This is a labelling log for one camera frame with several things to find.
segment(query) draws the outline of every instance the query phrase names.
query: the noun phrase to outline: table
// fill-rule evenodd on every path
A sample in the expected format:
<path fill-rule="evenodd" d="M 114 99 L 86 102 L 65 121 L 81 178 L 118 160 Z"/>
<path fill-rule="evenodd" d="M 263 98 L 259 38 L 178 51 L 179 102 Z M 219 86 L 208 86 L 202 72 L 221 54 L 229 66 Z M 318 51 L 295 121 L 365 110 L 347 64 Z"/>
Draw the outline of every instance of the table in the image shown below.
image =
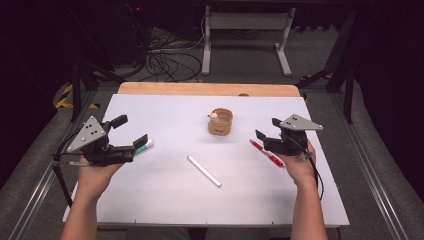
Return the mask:
<path fill-rule="evenodd" d="M 238 97 L 240 93 L 250 97 Z M 228 136 L 215 136 L 207 131 L 207 114 L 215 107 L 233 111 Z M 284 120 L 292 110 L 309 118 L 304 100 L 294 86 L 122 84 L 112 97 L 104 121 L 127 114 L 128 123 L 110 132 L 110 143 L 129 145 L 148 133 L 154 146 L 136 155 L 134 162 L 115 174 L 98 203 L 99 224 L 290 225 L 295 185 L 285 169 L 278 168 L 248 140 L 255 139 L 255 128 L 278 137 L 279 130 L 272 126 L 271 117 Z M 325 224 L 348 225 L 318 137 L 314 131 L 307 131 L 307 135 L 317 150 L 317 168 L 325 185 Z M 187 155 L 193 156 L 223 186 L 218 188 L 210 182 L 187 160 Z"/>

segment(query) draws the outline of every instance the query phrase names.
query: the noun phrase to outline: hand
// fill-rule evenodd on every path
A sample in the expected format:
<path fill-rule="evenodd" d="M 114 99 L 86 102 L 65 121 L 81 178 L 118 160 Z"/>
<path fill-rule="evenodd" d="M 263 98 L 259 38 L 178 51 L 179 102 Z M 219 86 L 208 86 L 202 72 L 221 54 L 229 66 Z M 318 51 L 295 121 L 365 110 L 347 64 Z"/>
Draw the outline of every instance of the hand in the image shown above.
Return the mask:
<path fill-rule="evenodd" d="M 312 153 L 312 159 L 315 163 L 315 149 L 308 140 L 308 150 Z M 315 184 L 315 173 L 311 163 L 308 160 L 297 160 L 298 156 L 285 156 L 276 153 L 281 160 L 286 164 L 287 172 L 296 185 L 309 183 Z"/>
<path fill-rule="evenodd" d="M 87 163 L 81 156 L 80 162 Z M 109 186 L 113 174 L 124 164 L 113 164 L 105 167 L 80 167 L 78 176 L 78 194 L 88 200 L 97 201 Z"/>

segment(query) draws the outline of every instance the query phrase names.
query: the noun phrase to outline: person's right hand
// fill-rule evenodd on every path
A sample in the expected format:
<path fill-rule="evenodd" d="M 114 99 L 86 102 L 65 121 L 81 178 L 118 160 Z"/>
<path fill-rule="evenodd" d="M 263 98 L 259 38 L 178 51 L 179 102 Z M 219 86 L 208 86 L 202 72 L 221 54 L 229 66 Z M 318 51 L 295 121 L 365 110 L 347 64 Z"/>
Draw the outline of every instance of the person's right hand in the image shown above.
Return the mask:
<path fill-rule="evenodd" d="M 308 151 L 312 154 L 315 163 L 315 149 L 308 140 Z M 286 164 L 287 172 L 296 185 L 303 183 L 315 184 L 315 173 L 312 164 L 308 160 L 297 160 L 298 156 L 285 156 L 275 153 Z"/>

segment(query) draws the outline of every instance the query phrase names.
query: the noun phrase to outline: person's right arm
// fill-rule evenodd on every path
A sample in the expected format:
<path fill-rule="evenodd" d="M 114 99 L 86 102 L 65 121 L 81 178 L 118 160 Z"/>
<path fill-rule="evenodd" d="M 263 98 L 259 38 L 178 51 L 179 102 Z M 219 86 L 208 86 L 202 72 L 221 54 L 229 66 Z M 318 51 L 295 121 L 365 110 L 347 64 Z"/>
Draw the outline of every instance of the person's right arm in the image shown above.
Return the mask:
<path fill-rule="evenodd" d="M 312 152 L 313 160 L 315 161 L 315 150 L 309 142 L 308 149 Z M 297 186 L 290 239 L 328 239 L 311 163 L 309 161 L 296 160 L 296 156 L 276 155 L 284 161 L 289 175 Z"/>

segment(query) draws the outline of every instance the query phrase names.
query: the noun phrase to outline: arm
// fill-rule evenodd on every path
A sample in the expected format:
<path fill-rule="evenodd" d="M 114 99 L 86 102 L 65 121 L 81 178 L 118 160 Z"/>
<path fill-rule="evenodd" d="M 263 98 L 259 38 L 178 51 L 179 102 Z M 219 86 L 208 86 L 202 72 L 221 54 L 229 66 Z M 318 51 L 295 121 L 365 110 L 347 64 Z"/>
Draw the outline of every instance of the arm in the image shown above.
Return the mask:
<path fill-rule="evenodd" d="M 308 149 L 313 153 L 312 156 L 315 161 L 315 149 L 309 142 Z M 291 239 L 327 239 L 321 202 L 311 163 L 309 161 L 298 161 L 296 156 L 281 154 L 277 154 L 277 156 L 284 161 L 289 175 L 297 186 Z"/>
<path fill-rule="evenodd" d="M 122 164 L 106 167 L 80 167 L 78 189 L 66 220 L 61 239 L 96 239 L 96 205 L 113 174 Z"/>

